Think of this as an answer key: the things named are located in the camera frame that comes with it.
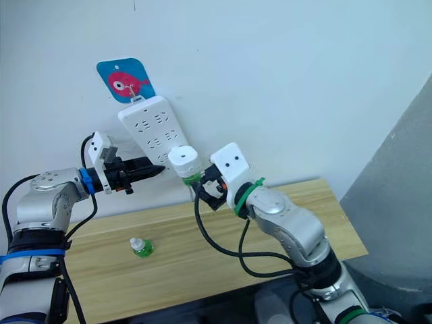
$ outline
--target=wooden table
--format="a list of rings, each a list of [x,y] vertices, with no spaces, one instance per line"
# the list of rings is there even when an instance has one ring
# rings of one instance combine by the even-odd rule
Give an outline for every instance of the wooden table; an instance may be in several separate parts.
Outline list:
[[[289,184],[278,190],[319,217],[339,259],[367,253],[325,180]],[[244,220],[229,209],[212,212],[201,205],[210,235],[222,246],[236,250]],[[189,202],[96,219],[75,234],[66,263],[87,323],[155,311],[265,280],[247,275],[238,259],[211,248],[196,226],[193,209]],[[131,237],[151,239],[154,253],[139,259],[130,250]],[[244,251],[284,253],[254,222]],[[269,257],[249,258],[247,263],[262,272],[288,267]],[[78,323],[72,301],[67,323]]]

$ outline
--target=white mount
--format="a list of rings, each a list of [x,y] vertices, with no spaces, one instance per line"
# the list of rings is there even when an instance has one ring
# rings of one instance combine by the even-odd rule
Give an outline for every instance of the white mount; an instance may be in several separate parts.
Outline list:
[[[88,155],[93,163],[94,170],[101,181],[105,194],[111,194],[111,187],[105,176],[104,162],[110,162],[115,157],[117,147],[114,147],[107,135],[100,132],[94,132],[91,143],[88,146]]]
[[[234,198],[238,189],[253,179],[248,162],[236,143],[229,143],[213,153],[210,162],[222,173],[222,180],[228,187],[227,205],[235,209]]]

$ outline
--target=cable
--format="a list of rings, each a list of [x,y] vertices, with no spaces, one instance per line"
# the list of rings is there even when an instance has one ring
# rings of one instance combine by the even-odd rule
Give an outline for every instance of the cable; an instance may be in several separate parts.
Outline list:
[[[300,289],[296,290],[290,297],[290,301],[288,303],[288,310],[290,312],[290,315],[291,315],[291,318],[292,318],[292,321],[294,322],[294,324],[298,324],[296,314],[294,313],[294,301],[299,294],[302,294],[306,290],[310,290],[310,287],[307,286],[307,287],[300,288]]]
[[[203,225],[203,221],[201,220],[201,216],[200,216],[200,197],[199,197],[199,189],[202,185],[199,184],[196,188],[196,194],[195,194],[195,220],[196,223],[198,224],[198,228],[201,231],[202,236],[204,236],[204,239],[216,250],[218,250],[220,253],[229,255],[231,257],[236,257],[238,258],[240,256],[240,254],[238,252],[234,252],[234,251],[230,251],[227,250],[226,248],[223,248],[222,246],[218,245],[218,243],[216,243],[215,241],[213,241],[213,239],[210,237],[210,235],[207,233],[206,229],[204,228]],[[287,261],[289,264],[291,264],[291,266],[294,267],[294,263],[292,262],[292,260],[290,258],[288,258],[287,256],[280,254],[280,253],[274,253],[274,252],[246,252],[246,253],[242,253],[242,257],[247,258],[247,257],[275,257],[275,258],[279,258],[282,260]]]
[[[82,141],[82,143],[81,143],[81,164],[82,164],[82,167],[83,168],[85,168],[85,169],[87,169],[87,166],[86,166],[86,158],[85,158],[85,156],[84,156],[84,154],[85,154],[85,148],[86,148],[86,144],[87,144],[87,142],[90,140],[90,139],[92,139],[93,138],[93,136],[95,135],[95,133],[93,133],[93,134],[91,134],[91,135],[88,135],[83,141]]]
[[[1,204],[1,213],[3,214],[3,222],[5,224],[6,229],[6,235],[7,235],[7,247],[9,248],[9,245],[12,242],[12,239],[14,238],[14,234],[12,233],[11,229],[11,223],[9,222],[9,216],[7,214],[7,203],[9,202],[9,198],[14,193],[15,189],[18,188],[21,184],[24,182],[31,180],[35,178],[37,174],[30,175],[28,177],[22,178],[20,181],[17,181],[7,192],[5,197],[3,198],[3,203]]]
[[[80,151],[80,155],[81,155],[81,164],[83,168],[87,168],[86,166],[86,158],[85,158],[85,148],[86,148],[86,144],[87,142],[93,138],[93,136],[95,135],[95,133],[87,136],[81,143],[81,151]],[[96,201],[96,196],[94,194],[90,195],[92,202],[93,202],[93,212],[86,218],[83,219],[80,223],[78,223],[74,228],[72,228],[69,233],[66,234],[65,236],[65,241],[68,241],[72,235],[74,235],[74,233],[76,231],[78,231],[85,223],[87,223],[88,221],[90,221],[97,213],[97,201]]]
[[[270,273],[258,273],[258,272],[255,272],[253,270],[250,270],[248,268],[248,266],[246,265],[246,263],[244,262],[244,259],[243,259],[244,253],[242,252],[243,242],[244,242],[244,238],[246,237],[246,233],[248,231],[249,224],[250,224],[250,220],[247,219],[246,224],[244,225],[242,236],[240,237],[240,241],[238,243],[238,254],[239,254],[238,259],[240,261],[240,264],[242,265],[243,270],[245,270],[245,272],[247,272],[249,275],[251,275],[253,277],[257,277],[257,278],[272,278],[272,277],[279,277],[280,275],[293,275],[293,274],[298,273],[297,270],[293,270],[293,269],[275,271],[275,272],[270,272]]]
[[[78,320],[80,324],[86,324],[86,319],[84,318],[84,313],[82,312],[82,307],[78,299],[78,295],[76,294],[74,285],[72,284],[72,280],[70,279],[68,270],[66,269],[64,256],[59,257],[59,268],[65,280],[67,290],[69,290],[72,301],[74,302],[75,311],[78,316]]]
[[[69,233],[66,234],[65,236],[65,240],[68,241],[72,235],[74,235],[74,233],[76,231],[78,231],[80,229],[80,227],[82,227],[85,223],[87,223],[88,221],[90,221],[97,213],[97,201],[96,201],[96,197],[91,194],[91,199],[93,202],[93,212],[86,218],[83,219],[80,223],[78,223],[74,228],[72,228]]]

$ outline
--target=green ring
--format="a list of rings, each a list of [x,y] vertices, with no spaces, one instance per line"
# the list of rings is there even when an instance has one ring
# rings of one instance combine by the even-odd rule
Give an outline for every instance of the green ring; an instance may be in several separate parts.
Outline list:
[[[238,204],[236,206],[236,209],[234,211],[236,212],[236,215],[238,216],[240,209],[243,207],[244,203],[246,202],[246,199],[249,197],[250,193],[254,191],[257,187],[262,186],[265,178],[261,178],[260,180],[257,180],[253,185],[251,185],[248,190],[244,192],[240,200],[238,201]]]
[[[351,313],[345,315],[345,317],[340,320],[339,324],[348,324],[351,320],[363,314],[366,314],[366,311],[364,309],[356,309]]]

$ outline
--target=blue sticker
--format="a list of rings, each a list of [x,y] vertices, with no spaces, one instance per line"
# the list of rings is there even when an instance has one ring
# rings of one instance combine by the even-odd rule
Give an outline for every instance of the blue sticker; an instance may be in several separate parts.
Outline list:
[[[153,89],[146,70],[137,59],[116,59],[99,62],[96,69],[115,100],[130,103],[132,97],[154,97]]]

